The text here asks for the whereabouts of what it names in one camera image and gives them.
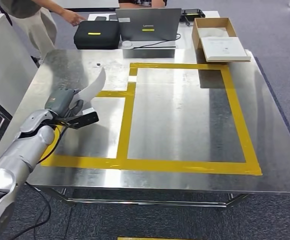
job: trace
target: black case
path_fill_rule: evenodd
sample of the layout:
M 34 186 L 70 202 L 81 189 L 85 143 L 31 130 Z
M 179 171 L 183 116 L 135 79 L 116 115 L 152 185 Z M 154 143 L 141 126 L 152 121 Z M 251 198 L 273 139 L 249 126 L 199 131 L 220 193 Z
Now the black case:
M 74 43 L 77 49 L 117 49 L 119 39 L 118 21 L 82 21 Z

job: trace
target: gray carpet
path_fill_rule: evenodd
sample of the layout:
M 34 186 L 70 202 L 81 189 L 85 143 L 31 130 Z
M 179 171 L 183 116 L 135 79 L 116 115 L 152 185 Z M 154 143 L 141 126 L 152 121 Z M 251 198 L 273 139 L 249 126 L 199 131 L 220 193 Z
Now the gray carpet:
M 168 7 L 217 10 L 230 17 L 242 44 L 257 56 L 290 123 L 289 0 L 168 0 Z M 82 15 L 88 17 L 88 13 Z M 76 28 L 53 15 L 60 49 L 75 49 Z M 30 53 L 29 41 L 14 26 Z M 200 199 L 196 194 L 187 198 Z M 224 198 L 210 195 L 208 198 Z M 37 239 L 63 239 L 70 208 L 53 200 L 52 217 L 39 228 Z M 12 221 L 2 235 L 7 240 L 33 223 L 43 207 L 41 199 L 24 187 L 18 196 Z M 290 240 L 290 196 L 254 195 L 234 208 L 76 205 L 70 219 L 67 240 L 116 240 L 125 237 L 165 237 L 196 240 Z M 33 233 L 19 239 L 33 239 Z

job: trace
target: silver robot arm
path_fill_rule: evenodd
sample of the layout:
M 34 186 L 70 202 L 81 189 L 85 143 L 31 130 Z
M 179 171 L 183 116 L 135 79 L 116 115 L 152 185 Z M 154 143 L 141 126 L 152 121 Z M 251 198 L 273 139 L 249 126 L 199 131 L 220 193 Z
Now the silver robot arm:
M 52 120 L 48 110 L 29 116 L 15 139 L 0 157 L 0 233 L 10 221 L 17 192 L 54 139 L 52 127 L 41 124 Z
M 45 109 L 36 110 L 27 117 L 0 157 L 0 234 L 11 218 L 20 188 L 54 141 L 56 125 L 79 129 L 99 120 L 92 107 L 82 112 L 85 100 L 74 98 L 79 92 L 67 88 L 53 92 L 45 105 Z

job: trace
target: yellow tape outline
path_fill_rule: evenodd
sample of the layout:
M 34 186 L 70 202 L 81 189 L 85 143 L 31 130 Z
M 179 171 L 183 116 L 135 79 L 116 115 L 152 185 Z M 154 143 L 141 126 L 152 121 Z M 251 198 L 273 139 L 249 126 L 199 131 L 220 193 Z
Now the yellow tape outline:
M 200 174 L 233 174 L 261 176 L 262 171 L 257 161 L 248 127 L 242 112 L 236 90 L 232 80 L 230 69 L 226 64 L 183 64 L 183 63 L 131 63 L 129 79 L 125 91 L 101 91 L 97 97 L 125 98 L 122 126 L 117 148 L 116 158 L 64 156 L 52 154 L 43 161 L 42 166 L 67 167 L 85 169 L 118 169 L 132 171 L 157 171 Z M 136 82 L 131 80 L 137 75 L 138 69 L 193 69 L 193 70 L 220 70 L 224 83 L 228 101 L 234 119 L 245 162 L 205 162 L 205 161 L 172 161 L 164 159 L 128 159 L 133 109 L 135 98 Z M 49 146 L 50 152 L 57 139 Z

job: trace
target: open box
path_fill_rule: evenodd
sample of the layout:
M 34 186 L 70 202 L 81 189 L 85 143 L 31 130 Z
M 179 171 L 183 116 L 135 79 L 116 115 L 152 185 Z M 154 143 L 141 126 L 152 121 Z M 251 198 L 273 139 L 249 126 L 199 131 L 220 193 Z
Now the open box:
M 195 51 L 203 49 L 207 62 L 250 62 L 227 17 L 196 18 L 192 33 Z

